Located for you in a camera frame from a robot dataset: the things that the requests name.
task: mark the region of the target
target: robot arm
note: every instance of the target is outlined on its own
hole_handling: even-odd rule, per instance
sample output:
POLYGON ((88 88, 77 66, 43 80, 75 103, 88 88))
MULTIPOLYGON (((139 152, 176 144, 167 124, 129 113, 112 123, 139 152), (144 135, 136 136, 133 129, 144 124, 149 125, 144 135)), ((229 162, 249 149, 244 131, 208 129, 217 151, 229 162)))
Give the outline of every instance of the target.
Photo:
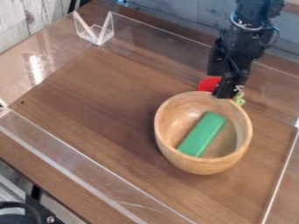
POLYGON ((237 0, 231 14, 231 26, 220 33, 209 54, 208 75, 221 75, 213 95, 232 98, 245 85, 251 63, 271 46, 274 33, 279 34, 271 18, 286 5, 284 0, 237 0))

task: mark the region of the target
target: bowl rim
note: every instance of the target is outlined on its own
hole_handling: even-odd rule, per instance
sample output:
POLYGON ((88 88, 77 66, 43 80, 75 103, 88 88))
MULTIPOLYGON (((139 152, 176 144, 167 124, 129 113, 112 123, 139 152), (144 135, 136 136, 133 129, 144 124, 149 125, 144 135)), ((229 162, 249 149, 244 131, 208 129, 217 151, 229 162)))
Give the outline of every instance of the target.
POLYGON ((163 109, 167 107, 168 102, 180 97, 181 95, 195 95, 195 94, 203 94, 203 95, 209 95, 209 92, 204 92, 204 91, 189 91, 189 92, 184 92, 180 94, 173 95, 171 98, 168 98, 163 104, 160 105, 159 109, 156 110, 155 113, 155 117, 153 117, 153 132, 155 132, 155 137, 159 139, 159 141, 163 143, 163 145, 165 146, 167 150, 171 151, 172 153, 175 153, 177 156, 184 157, 188 160, 192 160, 195 162, 205 162, 205 163, 212 163, 212 162, 220 162, 223 160, 231 160, 235 157, 239 157, 240 155, 244 154, 244 152, 247 151, 251 139, 252 139, 252 122, 248 118, 248 114, 245 112, 245 110, 231 100, 231 99, 221 99, 221 100, 227 100, 228 103, 237 109, 237 111, 240 112, 240 114, 244 117, 245 120, 245 125, 247 125, 247 137, 245 140, 243 141, 241 145, 235 149, 233 152, 231 152, 228 155, 225 155, 224 157, 192 157, 189 155, 183 154, 181 152, 179 152, 171 145, 168 145, 164 140, 161 139, 161 132, 160 132, 160 128, 159 128, 159 124, 157 124, 157 119, 160 118, 161 115, 161 111, 163 109))

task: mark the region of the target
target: green rectangular object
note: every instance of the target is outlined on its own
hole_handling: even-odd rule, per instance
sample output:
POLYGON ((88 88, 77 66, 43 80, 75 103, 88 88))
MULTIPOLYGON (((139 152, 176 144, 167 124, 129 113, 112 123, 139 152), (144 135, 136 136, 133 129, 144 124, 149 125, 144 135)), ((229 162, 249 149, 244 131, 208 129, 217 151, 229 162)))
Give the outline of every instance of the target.
POLYGON ((225 117, 213 112, 207 112, 183 139, 177 149, 183 154, 200 157, 205 152, 213 138, 219 134, 225 123, 225 117))

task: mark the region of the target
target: wooden bowl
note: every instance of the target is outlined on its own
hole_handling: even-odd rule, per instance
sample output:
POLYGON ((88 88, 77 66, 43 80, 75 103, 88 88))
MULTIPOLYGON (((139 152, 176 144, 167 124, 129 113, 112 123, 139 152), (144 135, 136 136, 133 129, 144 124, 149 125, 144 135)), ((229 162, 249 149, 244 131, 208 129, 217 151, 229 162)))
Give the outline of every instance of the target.
POLYGON ((252 138, 252 124, 241 107, 208 92, 188 92, 169 98, 153 119, 155 139, 160 151, 181 170, 208 175, 227 170, 241 158, 252 138), (176 150, 181 140, 207 111, 227 117, 203 157, 191 157, 176 150))

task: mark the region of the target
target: red object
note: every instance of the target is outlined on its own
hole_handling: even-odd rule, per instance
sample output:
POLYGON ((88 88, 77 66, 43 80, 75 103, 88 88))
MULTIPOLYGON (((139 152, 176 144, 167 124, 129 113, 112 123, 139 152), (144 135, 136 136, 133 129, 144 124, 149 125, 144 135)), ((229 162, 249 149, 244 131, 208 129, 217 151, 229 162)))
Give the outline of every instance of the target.
POLYGON ((200 81, 197 90, 205 92, 213 92, 216 85, 220 82, 220 77, 209 77, 200 81))

